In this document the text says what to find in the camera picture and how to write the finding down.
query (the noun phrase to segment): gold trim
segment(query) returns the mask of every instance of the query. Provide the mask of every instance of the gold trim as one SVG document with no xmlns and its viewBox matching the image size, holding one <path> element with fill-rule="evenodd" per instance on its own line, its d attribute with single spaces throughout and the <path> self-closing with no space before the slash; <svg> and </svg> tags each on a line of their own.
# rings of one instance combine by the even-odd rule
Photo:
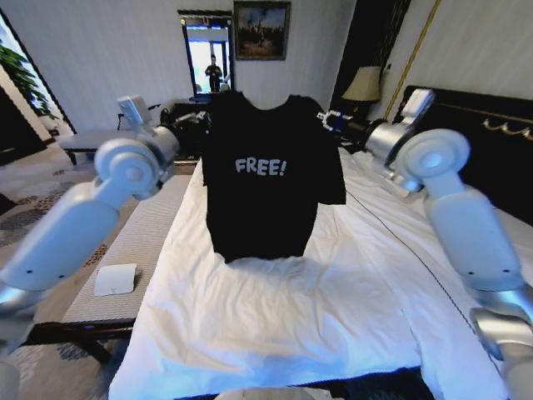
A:
<svg viewBox="0 0 533 400">
<path fill-rule="evenodd" d="M 485 121 L 481 123 L 481 126 L 492 132 L 502 131 L 505 135 L 508 135 L 508 136 L 521 135 L 527 140 L 530 140 L 533 142 L 533 136 L 531 136 L 531 130 L 528 127 L 525 127 L 524 129 L 521 129 L 520 131 L 513 131 L 512 129 L 509 129 L 509 126 L 507 126 L 507 122 L 504 122 L 497 127 L 492 127 L 491 122 L 489 121 L 489 118 L 486 118 Z"/>
<path fill-rule="evenodd" d="M 520 118 L 520 117 L 512 117 L 511 115 L 498 114 L 496 112 L 483 111 L 483 110 L 478 110 L 478 109 L 475 109 L 475 108 L 461 107 L 461 106 L 456 106 L 454 104 L 447 104 L 445 102 L 444 103 L 443 102 L 436 102 L 435 105 L 436 106 L 449 107 L 449 108 L 455 108 L 457 110 L 462 110 L 462 111 L 469 111 L 471 113 L 478 113 L 478 114 L 486 115 L 488 117 L 507 119 L 509 121 L 516 121 L 518 123 L 530 123 L 530 124 L 533 125 L 533 120 L 531 120 L 531 119 Z"/>
<path fill-rule="evenodd" d="M 411 56 L 409 57 L 406 67 L 403 70 L 403 73 L 400 77 L 400 81 L 398 81 L 394 94 L 392 95 L 392 99 L 390 100 L 389 105 L 386 108 L 385 116 L 384 116 L 385 119 L 389 118 L 389 114 L 391 113 L 392 106 L 394 105 L 394 102 L 398 98 L 398 94 L 400 94 L 401 87 L 403 86 L 404 82 L 407 79 L 407 75 L 409 74 L 409 71 L 411 70 L 411 66 L 413 62 L 415 61 L 416 54 L 418 53 L 418 50 L 420 49 L 422 42 L 424 42 L 424 39 L 426 38 L 427 31 L 429 30 L 430 25 L 433 22 L 433 18 L 435 17 L 436 10 L 439 7 L 439 5 L 441 5 L 441 0 L 435 0 L 435 4 L 433 4 L 433 7 L 431 8 L 430 13 L 427 16 L 426 24 L 422 28 L 420 32 L 420 36 L 418 37 L 418 40 L 416 41 L 415 47 L 413 48 L 413 51 L 411 52 Z"/>
</svg>

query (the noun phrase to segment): potted plant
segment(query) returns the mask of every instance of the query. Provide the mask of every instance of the potted plant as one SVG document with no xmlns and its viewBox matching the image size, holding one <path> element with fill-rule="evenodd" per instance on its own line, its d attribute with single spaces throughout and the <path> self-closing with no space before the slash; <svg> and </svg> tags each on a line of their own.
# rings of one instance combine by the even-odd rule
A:
<svg viewBox="0 0 533 400">
<path fill-rule="evenodd" d="M 37 84 L 33 80 L 35 75 L 24 67 L 24 63 L 27 63 L 26 58 L 10 48 L 4 47 L 2 40 L 0 40 L 0 64 L 2 64 L 3 69 L 11 78 L 18 91 L 40 118 L 46 118 L 48 120 L 57 119 L 51 113 L 45 96 L 39 92 Z"/>
</svg>

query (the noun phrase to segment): framed painting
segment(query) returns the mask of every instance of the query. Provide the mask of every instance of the framed painting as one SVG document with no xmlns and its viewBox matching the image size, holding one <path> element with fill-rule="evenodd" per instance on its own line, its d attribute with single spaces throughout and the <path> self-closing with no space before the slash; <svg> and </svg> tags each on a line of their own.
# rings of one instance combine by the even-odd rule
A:
<svg viewBox="0 0 533 400">
<path fill-rule="evenodd" d="M 235 2 L 237 60 L 285 60 L 289 2 Z"/>
</svg>

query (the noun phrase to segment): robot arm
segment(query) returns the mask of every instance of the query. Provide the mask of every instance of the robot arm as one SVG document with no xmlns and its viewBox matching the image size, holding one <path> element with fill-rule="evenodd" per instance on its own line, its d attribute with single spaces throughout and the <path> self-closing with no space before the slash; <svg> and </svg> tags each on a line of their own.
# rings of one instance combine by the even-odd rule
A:
<svg viewBox="0 0 533 400">
<path fill-rule="evenodd" d="M 140 97 L 119 105 L 135 127 L 137 140 L 118 138 L 97 151 L 97 177 L 71 188 L 0 271 L 0 359 L 29 333 L 33 305 L 75 273 L 115 227 L 119 209 L 131 196 L 149 198 L 172 175 L 179 143 L 166 127 L 151 128 Z M 18 372 L 0 362 L 0 398 L 15 399 Z"/>
<path fill-rule="evenodd" d="M 533 289 L 489 200 L 459 178 L 470 152 L 466 139 L 449 129 L 415 135 L 416 122 L 433 99 L 432 91 L 415 90 L 398 124 L 353 123 L 338 112 L 318 117 L 330 131 L 355 138 L 384 178 L 411 191 L 426 187 L 431 226 L 467 291 L 484 307 L 471 310 L 478 337 L 504 361 L 511 398 L 533 398 Z"/>
</svg>

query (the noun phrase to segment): white bedsheet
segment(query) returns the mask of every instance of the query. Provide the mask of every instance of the white bedsheet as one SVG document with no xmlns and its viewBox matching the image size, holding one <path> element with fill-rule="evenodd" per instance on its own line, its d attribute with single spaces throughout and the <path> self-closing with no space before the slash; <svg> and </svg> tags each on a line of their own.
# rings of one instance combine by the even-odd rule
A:
<svg viewBox="0 0 533 400">
<path fill-rule="evenodd" d="M 280 387 L 418 365 L 436 398 L 506 398 L 497 364 L 467 320 L 475 304 L 417 212 L 418 201 L 398 200 L 341 155 L 347 204 L 319 206 L 303 258 L 229 266 L 212 251 L 198 165 L 111 400 Z"/>
</svg>

